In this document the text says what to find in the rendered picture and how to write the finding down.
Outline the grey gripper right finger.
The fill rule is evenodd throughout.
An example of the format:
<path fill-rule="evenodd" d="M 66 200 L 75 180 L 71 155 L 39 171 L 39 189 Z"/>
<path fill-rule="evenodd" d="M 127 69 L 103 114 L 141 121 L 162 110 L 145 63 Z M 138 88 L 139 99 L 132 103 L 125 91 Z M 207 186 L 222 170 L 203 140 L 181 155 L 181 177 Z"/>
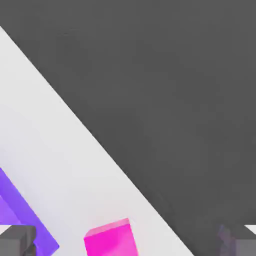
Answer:
<path fill-rule="evenodd" d="M 246 225 L 221 225 L 219 256 L 256 256 L 256 234 Z"/>

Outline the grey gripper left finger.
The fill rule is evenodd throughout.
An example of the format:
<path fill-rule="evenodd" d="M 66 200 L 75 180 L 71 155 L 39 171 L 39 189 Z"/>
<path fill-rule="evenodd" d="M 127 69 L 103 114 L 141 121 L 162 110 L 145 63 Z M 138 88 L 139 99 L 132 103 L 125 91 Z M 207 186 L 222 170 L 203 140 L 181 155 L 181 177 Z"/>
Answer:
<path fill-rule="evenodd" d="M 36 227 L 10 225 L 0 234 L 0 256 L 37 256 Z"/>

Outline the small magenta cube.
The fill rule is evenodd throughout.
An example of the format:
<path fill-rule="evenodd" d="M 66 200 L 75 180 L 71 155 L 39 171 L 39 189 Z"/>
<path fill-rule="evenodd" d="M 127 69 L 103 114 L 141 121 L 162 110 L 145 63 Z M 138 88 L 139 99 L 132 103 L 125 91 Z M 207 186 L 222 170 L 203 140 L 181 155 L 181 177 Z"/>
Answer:
<path fill-rule="evenodd" d="M 84 244 L 87 256 L 139 256 L 128 218 L 90 229 Z"/>

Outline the large purple box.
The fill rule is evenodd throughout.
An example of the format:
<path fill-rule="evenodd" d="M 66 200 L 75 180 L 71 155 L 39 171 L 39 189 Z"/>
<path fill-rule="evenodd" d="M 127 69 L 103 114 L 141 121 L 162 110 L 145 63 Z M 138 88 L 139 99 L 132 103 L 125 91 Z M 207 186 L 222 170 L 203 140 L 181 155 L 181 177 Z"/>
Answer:
<path fill-rule="evenodd" d="M 53 256 L 60 247 L 1 168 L 0 225 L 35 226 L 36 237 L 34 242 L 38 256 Z"/>

